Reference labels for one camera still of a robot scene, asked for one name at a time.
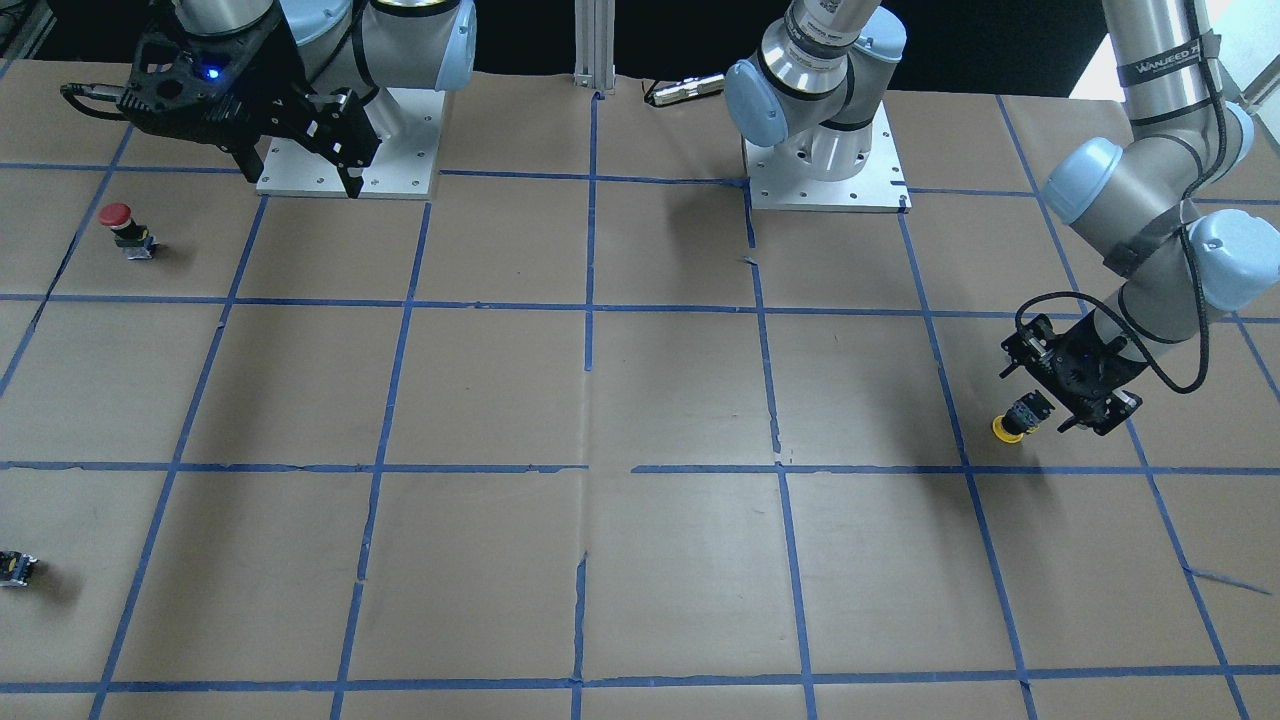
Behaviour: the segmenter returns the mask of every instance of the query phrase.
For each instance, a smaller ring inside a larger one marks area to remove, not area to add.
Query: black cable
[[[1203,54],[1203,33],[1201,33],[1199,29],[1199,18],[1196,14],[1194,0],[1187,0],[1183,4],[1183,8],[1187,15],[1188,33],[1192,37],[1202,38],[1201,40],[1202,55],[1197,65],[1199,67],[1201,78],[1204,82],[1204,87],[1208,91],[1210,101],[1212,102],[1213,106],[1213,119],[1217,122],[1217,154],[1213,158],[1213,164],[1206,168],[1201,173],[1201,176],[1196,178],[1194,182],[1192,182],[1192,184],[1187,186],[1187,190],[1183,192],[1183,201],[1185,202],[1187,200],[1190,200],[1192,195],[1194,195],[1196,191],[1201,188],[1201,186],[1203,186],[1206,182],[1210,181],[1210,178],[1217,174],[1219,169],[1221,169],[1222,164],[1226,161],[1226,110],[1222,106],[1222,94],[1213,79],[1213,68],[1210,64],[1210,58],[1207,58]],[[1169,389],[1176,392],[1178,395],[1190,395],[1196,392],[1197,389],[1203,387],[1204,380],[1208,378],[1208,365],[1210,365],[1208,302],[1204,300],[1204,282],[1201,278],[1199,260],[1196,258],[1196,249],[1192,245],[1190,233],[1187,229],[1185,224],[1179,227],[1178,240],[1179,243],[1181,245],[1183,256],[1187,259],[1187,266],[1190,270],[1192,287],[1194,288],[1193,292],[1196,296],[1196,318],[1197,318],[1197,324],[1199,325],[1199,366],[1196,372],[1196,379],[1192,380],[1190,384],[1179,386],[1171,377],[1169,377],[1169,373],[1166,373],[1165,369],[1160,366],[1160,363],[1156,361],[1156,357],[1147,348],[1147,343],[1143,342],[1142,337],[1137,333],[1137,331],[1134,331],[1134,328],[1124,318],[1121,318],[1119,313],[1116,313],[1111,307],[1107,307],[1107,305],[1101,300],[1098,300],[1097,297],[1085,295],[1083,292],[1074,292],[1074,291],[1051,292],[1028,300],[1027,302],[1023,304],[1021,307],[1018,309],[1018,313],[1014,316],[1014,325],[1016,325],[1018,333],[1024,334],[1027,332],[1027,327],[1023,324],[1023,316],[1027,314],[1027,310],[1030,309],[1033,305],[1038,305],[1047,300],[1057,300],[1061,297],[1083,300],[1093,305],[1098,310],[1101,310],[1103,315],[1111,319],[1111,322],[1120,328],[1120,332],[1124,333],[1125,338],[1129,340],[1129,342],[1132,342],[1135,348],[1138,348],[1138,352],[1142,355],[1143,360],[1146,360],[1147,364],[1151,365],[1151,370],[1156,373],[1156,377],[1158,377],[1160,380],[1165,383],[1166,387],[1169,387]]]
[[[338,55],[340,55],[342,51],[347,47],[347,44],[351,42],[351,33],[356,29],[358,19],[364,15],[365,6],[367,5],[369,0],[357,0],[357,3],[352,5],[351,22],[347,23],[347,29],[343,31],[342,37],[338,40],[338,45],[335,45],[333,49],[333,53],[329,53],[329,56],[325,58],[323,63],[320,63],[320,67],[316,68],[316,72],[311,73],[311,77],[307,78],[307,85],[314,86],[315,82],[320,79],[320,76],[323,76],[324,72],[329,69],[329,65],[332,65],[333,61],[338,59]]]
[[[106,113],[104,110],[90,108],[79,101],[81,97],[88,97],[91,100],[101,100],[104,102],[118,102],[120,96],[124,94],[123,87],[114,85],[81,85],[78,82],[69,82],[61,86],[59,92],[72,108],[76,108],[91,118],[97,118],[100,120],[128,122],[128,118],[120,113]]]

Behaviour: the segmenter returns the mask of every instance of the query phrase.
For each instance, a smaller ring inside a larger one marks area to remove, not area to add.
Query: grid line
[[[1036,178],[1032,176],[1030,164],[1027,161],[1027,156],[1025,156],[1025,154],[1023,152],[1023,149],[1021,149],[1021,141],[1018,138],[1018,132],[1014,128],[1014,124],[1012,124],[1012,122],[1009,118],[1009,113],[1007,113],[1007,109],[1005,108],[1004,97],[1001,97],[1001,96],[997,95],[996,100],[1000,104],[1000,111],[1001,111],[1001,114],[1005,118],[1005,124],[1009,128],[1010,137],[1012,137],[1014,145],[1018,147],[1019,158],[1021,158],[1021,160],[1023,160],[1023,167],[1027,170],[1027,179],[1032,183],[1032,190],[1036,192],[1037,201],[1041,205],[1041,210],[1042,210],[1042,213],[1044,215],[1044,223],[1048,227],[1050,233],[1053,236],[1055,245],[1057,245],[1057,247],[1059,247],[1059,256],[1062,260],[1062,269],[1066,272],[1068,277],[1071,278],[1071,290],[1079,292],[1079,288],[1075,284],[1075,274],[1071,272],[1071,263],[1068,259],[1066,254],[1062,251],[1062,246],[1061,246],[1061,242],[1059,241],[1056,228],[1053,227],[1052,219],[1048,215],[1047,204],[1044,202],[1044,199],[1043,199],[1043,195],[1041,193],[1039,186],[1036,183]],[[1079,301],[1079,302],[1080,302],[1080,310],[1083,313],[1084,311],[1084,302],[1083,301]],[[1238,327],[1240,328],[1242,333],[1245,332],[1243,324],[1238,324]],[[1263,374],[1266,374],[1266,368],[1265,366],[1262,366],[1262,370],[1263,370]],[[1151,468],[1149,468],[1151,464],[1149,464],[1149,461],[1147,459],[1147,452],[1143,448],[1142,438],[1138,436],[1138,428],[1137,428],[1137,425],[1134,424],[1134,421],[1132,419],[1129,419],[1129,420],[1125,421],[1125,427],[1128,428],[1129,437],[1133,441],[1134,451],[1138,454],[1139,464],[1144,469],[1144,475],[1147,478],[1147,483],[1148,483],[1148,486],[1151,488],[1151,492],[1152,492],[1152,496],[1155,497],[1155,501],[1156,501],[1156,509],[1158,510],[1158,512],[1161,515],[1161,519],[1162,519],[1162,521],[1165,524],[1165,529],[1166,529],[1166,532],[1169,534],[1169,539],[1172,543],[1172,548],[1174,548],[1174,552],[1175,552],[1175,555],[1178,557],[1178,564],[1179,564],[1179,568],[1180,568],[1180,570],[1183,573],[1183,578],[1187,580],[1187,587],[1188,587],[1188,589],[1192,593],[1193,601],[1196,602],[1196,607],[1197,607],[1197,610],[1198,610],[1198,612],[1201,615],[1201,620],[1202,620],[1202,623],[1204,625],[1204,630],[1208,634],[1210,643],[1213,646],[1213,652],[1217,655],[1219,664],[1224,669],[1222,674],[1224,674],[1224,676],[1226,679],[1228,689],[1230,689],[1230,692],[1231,692],[1231,698],[1235,702],[1236,710],[1240,714],[1240,720],[1249,720],[1249,712],[1248,712],[1248,710],[1244,706],[1244,698],[1240,696],[1239,685],[1235,682],[1235,676],[1228,669],[1226,653],[1222,650],[1222,643],[1220,642],[1219,635],[1217,635],[1217,630],[1213,626],[1213,619],[1210,616],[1208,607],[1204,605],[1204,598],[1203,598],[1203,596],[1199,592],[1199,585],[1198,585],[1197,579],[1196,579],[1196,573],[1192,570],[1190,564],[1187,561],[1187,556],[1183,553],[1183,546],[1181,546],[1181,541],[1178,537],[1178,530],[1174,527],[1172,518],[1170,518],[1170,515],[1169,515],[1169,509],[1165,506],[1165,500],[1164,500],[1164,497],[1160,493],[1160,486],[1156,482],[1156,475],[1151,471]]]
[[[1023,173],[1027,174],[1027,184],[1032,187],[1032,196],[1036,197],[1036,204],[1039,205],[1041,215],[1044,218],[1044,227],[1048,228],[1048,236],[1053,240],[1053,249],[1057,250],[1057,256],[1062,261],[1062,272],[1066,273],[1066,282],[1071,286],[1071,291],[1080,292],[1080,284],[1075,281],[1075,273],[1071,272],[1071,263],[1066,259],[1066,249],[1062,246],[1062,238],[1057,236],[1057,227],[1053,225],[1053,218],[1050,217],[1048,205],[1044,202],[1044,196],[1041,195],[1039,183],[1036,182],[1036,173],[1032,172],[1030,160],[1027,159],[1027,151],[1023,150],[1023,141],[1018,137],[1018,131],[1014,128],[1014,120],[1009,117],[1009,108],[1005,106],[1005,97],[1002,95],[996,96],[996,105],[1000,106],[1000,117],[1005,120],[1005,129],[1009,131],[1009,138],[1014,141],[1014,150],[1018,151],[1018,160],[1023,165]],[[1076,300],[1076,305],[1080,307],[1080,314],[1085,313],[1084,301]]]
[[[209,343],[209,352],[205,355],[205,364],[200,372],[200,379],[196,382],[191,404],[187,407],[187,416],[183,420],[182,432],[178,434],[178,442],[173,450],[173,459],[169,462],[169,470],[165,474],[164,484],[160,488],[160,496],[156,498],[155,511],[151,516],[151,525],[147,529],[147,537],[142,544],[141,557],[138,559],[138,568],[134,571],[133,583],[129,587],[129,594],[124,601],[124,610],[120,612],[120,621],[115,629],[115,638],[111,641],[111,650],[108,653],[106,665],[102,669],[100,688],[93,696],[93,705],[88,714],[90,720],[99,720],[102,714],[102,705],[106,702],[106,688],[115,675],[116,662],[119,662],[120,652],[124,650],[124,638],[129,632],[129,624],[133,620],[133,611],[137,607],[138,597],[142,593],[142,583],[146,579],[147,566],[151,562],[151,553],[155,551],[156,538],[160,534],[160,524],[164,520],[165,507],[168,506],[169,496],[173,492],[174,480],[178,477],[178,466],[182,462],[182,454],[187,448],[187,439],[191,437],[191,428],[196,423],[196,413],[200,410],[200,401],[205,395],[205,388],[209,386],[209,375],[214,369],[214,360],[218,357],[218,348],[221,346],[221,341],[227,331],[227,323],[230,319],[232,307],[234,307],[232,300],[236,297],[241,281],[244,278],[244,268],[248,265],[250,255],[253,251],[253,242],[257,238],[259,228],[262,224],[262,215],[266,213],[266,197],[262,197],[257,204],[257,214],[253,217],[253,225],[250,229],[248,238],[244,241],[244,250],[241,252],[239,264],[236,269],[236,277],[232,279],[230,290],[227,291],[227,302],[223,305],[221,316],[219,318],[218,327],[214,329],[212,340]]]
[[[1133,438],[1133,447],[1138,452],[1138,460],[1146,465],[1147,464],[1147,451],[1142,446],[1142,438],[1138,437],[1138,428],[1134,425],[1133,420],[1126,420],[1125,427],[1129,429],[1129,437]],[[1178,557],[1178,565],[1183,571],[1183,578],[1187,580],[1187,588],[1192,593],[1192,600],[1196,602],[1196,610],[1199,612],[1201,621],[1204,624],[1204,632],[1208,634],[1210,644],[1213,646],[1213,655],[1217,656],[1219,666],[1222,669],[1222,675],[1226,679],[1226,687],[1231,692],[1231,700],[1235,701],[1235,708],[1240,714],[1240,720],[1249,720],[1249,710],[1244,705],[1244,697],[1240,694],[1239,683],[1235,682],[1235,675],[1231,673],[1230,662],[1226,659],[1226,650],[1222,647],[1222,641],[1219,638],[1217,629],[1213,626],[1213,618],[1210,615],[1208,606],[1204,603],[1204,596],[1199,591],[1199,582],[1196,578],[1196,573],[1190,569],[1190,564],[1187,561],[1187,553],[1183,551],[1183,542],[1178,537],[1178,529],[1174,525],[1174,519],[1169,514],[1169,506],[1165,503],[1165,497],[1160,492],[1160,483],[1156,482],[1156,475],[1147,474],[1147,486],[1151,488],[1151,495],[1156,501],[1156,509],[1160,511],[1160,519],[1165,525],[1165,532],[1169,533],[1169,542],[1172,544],[1174,555]]]
[[[1084,667],[1032,667],[1027,676],[1032,680],[1093,680],[1117,678],[1220,678],[1225,671],[1236,676],[1280,676],[1280,665],[1149,665],[1149,666],[1084,666]],[[815,685],[861,684],[942,684],[942,683],[1007,683],[1018,682],[1016,670],[938,670],[909,673],[818,673]],[[797,687],[804,678],[796,673],[767,675],[639,675],[576,680],[575,678],[401,678],[348,680],[347,692],[413,692],[413,691],[521,691],[581,688],[687,688],[687,687],[742,687],[782,685]],[[111,682],[108,694],[170,693],[170,692],[234,692],[330,693],[337,680],[174,680],[174,682]],[[90,694],[101,688],[92,682],[0,683],[0,696],[6,694]]]
[[[596,190],[599,178],[596,177],[596,167],[599,161],[599,141],[600,141],[600,111],[599,104],[604,100],[603,92],[591,94],[591,135],[590,135],[590,160],[589,165],[589,179],[586,190],[586,307],[584,313],[584,347],[582,347],[582,370],[586,373],[591,372],[591,366],[595,364],[595,210],[596,210]]]
[[[1257,361],[1258,369],[1262,370],[1262,377],[1267,380],[1267,386],[1271,388],[1271,395],[1276,396],[1276,401],[1280,402],[1280,387],[1276,387],[1276,378],[1271,374],[1271,369],[1267,366],[1266,359],[1262,357],[1262,352],[1253,342],[1253,336],[1249,334],[1249,328],[1244,327],[1244,323],[1240,320],[1240,315],[1235,313],[1231,315],[1235,318],[1236,327],[1240,328],[1244,343],[1249,346],[1249,352],[1253,354],[1253,360]]]
[[[81,223],[76,228],[76,234],[72,236],[72,241],[67,246],[67,252],[63,254],[63,260],[58,265],[58,270],[54,272],[54,277],[49,282],[49,288],[45,290],[45,295],[41,297],[40,305],[36,307],[36,313],[32,315],[31,322],[27,323],[27,331],[18,342],[18,347],[14,350],[13,357],[10,357],[4,375],[0,375],[0,397],[4,397],[5,392],[9,389],[9,383],[13,382],[13,375],[18,372],[18,364],[22,363],[22,356],[27,352],[27,346],[31,345],[31,338],[36,334],[36,328],[40,325],[41,318],[45,315],[45,307],[49,306],[49,299],[58,287],[58,282],[63,279],[63,274],[67,272],[67,266],[70,264],[72,255],[79,246],[81,238],[84,237],[84,232],[88,229],[88,223],[93,218],[93,210],[97,209],[97,204],[102,201],[102,195],[106,193],[106,186],[111,182],[115,164],[119,163],[120,158],[124,155],[124,149],[129,145],[129,137],[132,136],[133,126],[124,128],[124,135],[120,137],[120,145],[115,149],[111,164],[106,167],[102,179],[97,184],[97,191],[93,193],[93,199],[90,200],[88,209],[86,209],[84,214],[81,217]]]
[[[756,249],[755,223],[751,220],[751,187],[742,186],[742,210],[746,222],[746,247]],[[796,644],[800,656],[800,684],[804,688],[805,716],[818,720],[818,693],[813,683],[813,662],[809,653],[809,623],[804,610],[804,585],[800,578],[800,553],[796,546],[795,515],[791,510],[791,487],[787,473],[782,469],[782,430],[778,423],[778,402],[773,384],[773,357],[769,352],[769,329],[764,311],[764,282],[760,266],[750,263],[751,287],[755,293],[755,322],[760,336],[760,363],[764,373],[764,400],[769,410],[769,436],[773,446],[773,460],[778,478],[778,502],[782,514],[782,536],[787,548],[787,571],[791,579],[791,606],[795,611]]]
[[[5,470],[95,470],[104,473],[164,471],[169,462],[109,462],[109,461],[47,461],[0,460]],[[586,465],[397,465],[388,462],[385,473],[396,474],[554,474],[564,470],[586,470]],[[636,465],[636,475],[772,475],[782,470],[788,475],[961,475],[965,470],[975,475],[1144,475],[1156,477],[1215,475],[1215,477],[1280,477],[1280,468],[1210,468],[1199,465]],[[370,474],[372,465],[287,465],[251,462],[180,462],[179,473],[343,473]]]
[[[947,379],[946,361],[942,357],[942,347],[938,343],[937,328],[933,324],[933,313],[929,307],[929,296],[924,288],[924,275],[920,273],[919,259],[915,255],[915,245],[911,242],[911,231],[906,223],[906,215],[897,217],[899,228],[902,231],[902,242],[906,247],[906,256],[911,265],[911,275],[915,281],[915,290],[920,300],[920,309],[924,311],[924,327],[928,331],[929,346],[933,351],[933,360],[938,368],[938,383],[942,397],[947,405],[947,416],[951,421],[951,433],[955,437],[956,452],[964,466],[965,484],[969,489],[969,500],[973,503],[974,518],[978,521],[978,530],[982,536],[982,544],[987,552],[987,564],[991,566],[992,582],[996,585],[996,596],[1000,600],[1000,611],[1005,620],[1005,629],[1009,633],[1009,647],[1014,656],[1014,670],[1023,693],[1023,705],[1027,707],[1028,720],[1038,720],[1036,711],[1036,698],[1032,696],[1030,678],[1027,675],[1027,662],[1023,657],[1021,639],[1018,637],[1018,623],[1014,618],[1014,607],[1009,600],[1009,591],[1005,587],[1004,571],[1000,569],[1000,556],[996,552],[996,542],[987,524],[987,512],[982,505],[982,493],[969,462],[969,451],[965,447],[964,430],[960,427],[960,414],[956,411],[955,396],[951,393],[951,383]]]
[[[422,272],[422,256],[426,252],[426,238],[431,225],[431,204],[422,206],[422,220],[419,225],[417,247],[413,251],[413,268],[410,272],[408,290],[404,292],[404,310],[401,314],[399,334],[396,340],[396,355],[392,360],[390,382],[387,388],[387,402],[383,413],[383,428],[378,438],[378,454],[374,459],[374,475],[369,484],[369,516],[365,520],[365,530],[360,543],[358,562],[356,565],[356,582],[351,591],[351,607],[347,611],[347,628],[342,641],[342,656],[338,660],[338,684],[333,693],[333,703],[329,716],[332,720],[342,717],[342,706],[346,697],[347,678],[351,671],[351,656],[356,647],[356,629],[360,621],[360,607],[365,594],[365,582],[369,577],[369,556],[374,546],[374,529],[378,523],[378,505],[381,493],[383,474],[387,465],[387,446],[390,443],[392,424],[396,421],[396,402],[399,396],[401,372],[404,368],[404,348],[408,345],[408,336],[413,320],[413,296],[417,295],[419,275]]]
[[[36,293],[0,293],[0,302],[29,302],[42,300]],[[51,295],[49,302],[114,302],[114,304],[159,304],[159,305],[221,305],[223,297],[186,295]],[[316,307],[403,307],[399,300],[372,300],[358,297],[237,297],[236,305],[279,305]],[[576,302],[506,302],[488,300],[413,300],[416,309],[436,310],[541,310],[562,313],[721,313],[750,315],[756,307],[748,305],[622,305],[622,304],[576,304]],[[804,307],[804,306],[765,306],[767,315],[854,315],[854,316],[897,316],[922,318],[922,310],[900,307]],[[1011,310],[931,310],[934,318],[993,319],[1011,320],[1016,313]],[[1044,313],[1053,320],[1078,320],[1080,313]],[[1238,316],[1224,318],[1215,324],[1275,325],[1280,318]]]

